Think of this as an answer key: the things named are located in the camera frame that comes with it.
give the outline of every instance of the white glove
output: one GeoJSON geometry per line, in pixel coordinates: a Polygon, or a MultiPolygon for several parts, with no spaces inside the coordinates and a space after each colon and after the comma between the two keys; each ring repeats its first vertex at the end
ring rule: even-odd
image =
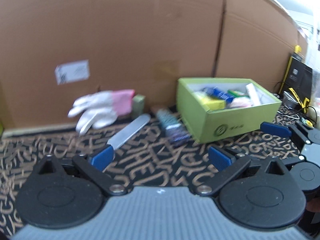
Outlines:
{"type": "Polygon", "coordinates": [[[131,112],[134,90],[102,91],[78,98],[68,117],[75,117],[85,111],[80,117],[76,131],[84,135],[92,126],[101,129],[113,124],[118,115],[131,112]]]}

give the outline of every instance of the black circular plate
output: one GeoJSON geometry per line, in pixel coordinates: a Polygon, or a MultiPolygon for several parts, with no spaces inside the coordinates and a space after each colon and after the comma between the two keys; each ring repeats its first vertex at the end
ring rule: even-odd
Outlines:
{"type": "Polygon", "coordinates": [[[93,183],[54,173],[27,181],[16,201],[25,223],[50,229],[80,225],[97,214],[102,203],[101,191],[93,183]]]}
{"type": "Polygon", "coordinates": [[[250,228],[274,229],[296,223],[302,216],[306,199],[295,183],[281,175],[249,177],[227,184],[219,201],[232,220],[250,228]]]}
{"type": "Polygon", "coordinates": [[[311,142],[320,144],[320,131],[318,129],[309,130],[308,138],[311,142]]]}
{"type": "Polygon", "coordinates": [[[317,192],[320,187],[320,168],[313,163],[297,163],[290,170],[290,174],[304,193],[317,192]]]}

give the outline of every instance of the pink glove cuff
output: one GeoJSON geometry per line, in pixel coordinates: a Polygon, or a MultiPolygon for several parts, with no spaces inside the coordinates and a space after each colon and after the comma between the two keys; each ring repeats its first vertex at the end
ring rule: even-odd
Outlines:
{"type": "Polygon", "coordinates": [[[112,91],[112,108],[118,116],[131,113],[133,96],[133,89],[112,91]]]}

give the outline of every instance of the cardboard wall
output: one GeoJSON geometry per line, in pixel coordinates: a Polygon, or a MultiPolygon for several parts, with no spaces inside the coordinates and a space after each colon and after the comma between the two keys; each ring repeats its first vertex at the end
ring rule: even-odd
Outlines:
{"type": "Polygon", "coordinates": [[[175,104],[179,77],[211,76],[222,10],[223,0],[0,0],[4,127],[74,122],[74,100],[97,87],[175,104]],[[88,80],[57,85],[57,65],[85,59],[88,80]]]}
{"type": "Polygon", "coordinates": [[[251,78],[273,92],[297,44],[307,42],[273,0],[226,0],[216,77],[251,78]]]}

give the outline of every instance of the green box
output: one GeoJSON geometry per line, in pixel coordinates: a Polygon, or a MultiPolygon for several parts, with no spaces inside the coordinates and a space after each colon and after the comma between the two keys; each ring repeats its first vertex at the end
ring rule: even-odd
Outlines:
{"type": "Polygon", "coordinates": [[[180,78],[177,91],[177,109],[193,138],[199,143],[218,141],[260,129],[262,122],[272,122],[281,101],[251,79],[241,78],[180,78]],[[217,87],[246,92],[253,83],[262,105],[212,111],[194,96],[204,87],[217,87]]]}

